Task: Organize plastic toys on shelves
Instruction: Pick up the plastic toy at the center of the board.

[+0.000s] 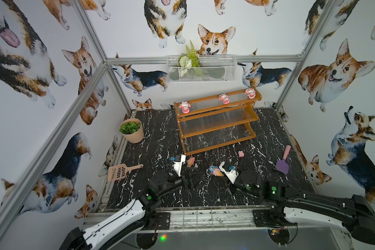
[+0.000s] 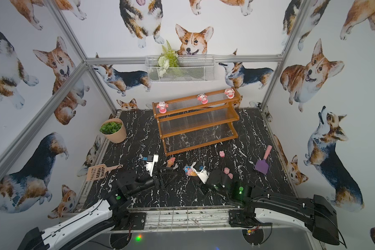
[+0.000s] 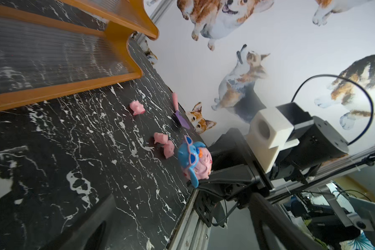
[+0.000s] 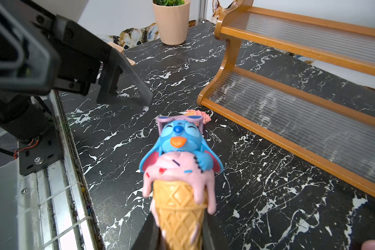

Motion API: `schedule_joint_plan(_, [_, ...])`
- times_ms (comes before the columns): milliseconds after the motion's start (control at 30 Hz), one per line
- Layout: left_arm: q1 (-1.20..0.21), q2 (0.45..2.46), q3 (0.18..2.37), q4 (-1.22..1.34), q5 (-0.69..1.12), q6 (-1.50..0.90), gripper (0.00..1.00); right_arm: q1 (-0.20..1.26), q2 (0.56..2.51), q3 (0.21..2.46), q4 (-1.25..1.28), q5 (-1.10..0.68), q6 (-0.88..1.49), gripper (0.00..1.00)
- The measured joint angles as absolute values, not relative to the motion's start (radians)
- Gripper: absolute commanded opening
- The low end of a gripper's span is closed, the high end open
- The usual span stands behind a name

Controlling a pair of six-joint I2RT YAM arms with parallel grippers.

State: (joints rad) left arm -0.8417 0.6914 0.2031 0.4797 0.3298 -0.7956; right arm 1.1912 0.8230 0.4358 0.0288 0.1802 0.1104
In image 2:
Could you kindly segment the pink ice cream cone toy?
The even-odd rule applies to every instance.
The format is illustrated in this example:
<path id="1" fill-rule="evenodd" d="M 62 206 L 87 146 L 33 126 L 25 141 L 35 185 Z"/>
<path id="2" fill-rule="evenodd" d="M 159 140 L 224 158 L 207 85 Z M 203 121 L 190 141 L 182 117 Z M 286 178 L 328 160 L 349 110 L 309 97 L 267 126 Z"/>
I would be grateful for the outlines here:
<path id="1" fill-rule="evenodd" d="M 168 159 L 166 167 L 168 167 L 168 168 L 173 167 L 174 164 L 175 164 L 175 160 L 176 160 L 175 157 L 172 157 L 172 158 Z"/>

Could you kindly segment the blue pink ice cream toy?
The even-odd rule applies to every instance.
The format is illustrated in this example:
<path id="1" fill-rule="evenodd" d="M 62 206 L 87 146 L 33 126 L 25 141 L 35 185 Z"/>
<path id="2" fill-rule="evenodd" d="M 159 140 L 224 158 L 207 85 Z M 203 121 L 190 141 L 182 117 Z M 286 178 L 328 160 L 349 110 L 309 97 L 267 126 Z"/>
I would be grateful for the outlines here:
<path id="1" fill-rule="evenodd" d="M 183 170 L 187 176 L 196 176 L 196 177 L 198 176 L 195 169 L 192 168 L 191 166 L 185 166 Z"/>

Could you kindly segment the pink hooded bunny doll figure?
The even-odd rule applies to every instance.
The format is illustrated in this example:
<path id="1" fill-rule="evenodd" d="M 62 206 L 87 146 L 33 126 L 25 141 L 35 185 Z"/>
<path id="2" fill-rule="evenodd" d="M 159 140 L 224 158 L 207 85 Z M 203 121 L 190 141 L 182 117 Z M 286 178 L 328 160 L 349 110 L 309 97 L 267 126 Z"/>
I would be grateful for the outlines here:
<path id="1" fill-rule="evenodd" d="M 158 111 L 161 113 L 161 114 L 165 114 L 167 112 L 167 108 L 169 107 L 169 105 L 166 103 L 166 102 L 159 102 L 157 105 L 156 105 L 156 108 L 158 109 Z"/>

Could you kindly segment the pink white bunny doll figure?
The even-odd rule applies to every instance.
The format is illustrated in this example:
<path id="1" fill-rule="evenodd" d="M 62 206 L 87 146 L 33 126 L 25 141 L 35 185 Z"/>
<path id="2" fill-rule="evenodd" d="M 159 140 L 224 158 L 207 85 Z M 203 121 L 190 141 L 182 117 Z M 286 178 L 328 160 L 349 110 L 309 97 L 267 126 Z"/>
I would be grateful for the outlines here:
<path id="1" fill-rule="evenodd" d="M 233 88 L 225 89 L 224 94 L 228 99 L 233 99 L 235 97 L 235 90 Z"/>

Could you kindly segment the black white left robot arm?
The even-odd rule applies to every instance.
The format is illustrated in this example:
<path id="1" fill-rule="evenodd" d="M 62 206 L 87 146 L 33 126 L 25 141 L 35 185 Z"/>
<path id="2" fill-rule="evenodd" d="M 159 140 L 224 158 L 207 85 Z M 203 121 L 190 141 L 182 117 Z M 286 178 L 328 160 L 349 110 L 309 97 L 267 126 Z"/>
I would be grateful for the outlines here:
<path id="1" fill-rule="evenodd" d="M 74 250 L 113 228 L 130 229 L 135 225 L 128 211 L 133 197 L 153 187 L 165 189 L 177 176 L 176 170 L 167 167 L 155 168 L 152 175 L 142 178 L 134 170 L 118 172 L 111 191 L 96 204 L 56 226 L 31 229 L 18 248 Z"/>

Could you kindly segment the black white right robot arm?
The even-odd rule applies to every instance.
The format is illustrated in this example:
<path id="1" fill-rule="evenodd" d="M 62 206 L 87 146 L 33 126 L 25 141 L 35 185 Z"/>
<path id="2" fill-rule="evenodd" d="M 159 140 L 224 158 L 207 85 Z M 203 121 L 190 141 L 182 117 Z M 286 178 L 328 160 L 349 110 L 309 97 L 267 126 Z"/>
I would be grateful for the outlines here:
<path id="1" fill-rule="evenodd" d="M 296 198 L 275 193 L 233 180 L 231 173 L 220 169 L 210 174 L 203 171 L 198 176 L 203 194 L 212 191 L 233 206 L 229 211 L 231 227 L 285 225 L 310 232 L 313 238 L 326 244 L 346 244 L 337 225 L 337 212 L 323 196 Z"/>

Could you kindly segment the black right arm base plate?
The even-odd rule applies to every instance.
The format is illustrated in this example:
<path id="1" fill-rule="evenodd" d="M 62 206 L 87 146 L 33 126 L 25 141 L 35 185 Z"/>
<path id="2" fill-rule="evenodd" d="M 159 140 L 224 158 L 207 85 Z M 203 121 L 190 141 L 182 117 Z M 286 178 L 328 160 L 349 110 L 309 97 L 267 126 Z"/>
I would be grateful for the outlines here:
<path id="1" fill-rule="evenodd" d="M 232 209 L 228 211 L 229 225 L 232 228 L 252 229 L 256 227 L 272 226 L 272 223 L 262 223 L 254 217 L 248 217 L 241 209 Z"/>

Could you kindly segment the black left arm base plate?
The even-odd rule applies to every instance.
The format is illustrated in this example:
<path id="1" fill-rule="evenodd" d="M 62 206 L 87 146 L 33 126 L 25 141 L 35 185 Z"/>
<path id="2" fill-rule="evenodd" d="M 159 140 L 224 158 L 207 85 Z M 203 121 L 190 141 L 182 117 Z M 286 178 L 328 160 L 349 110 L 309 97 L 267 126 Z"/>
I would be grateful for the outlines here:
<path id="1" fill-rule="evenodd" d="M 133 231 L 133 230 L 143 230 L 145 227 L 147 213 L 131 213 L 126 211 L 121 215 L 115 217 L 115 226 L 113 230 L 118 231 Z"/>

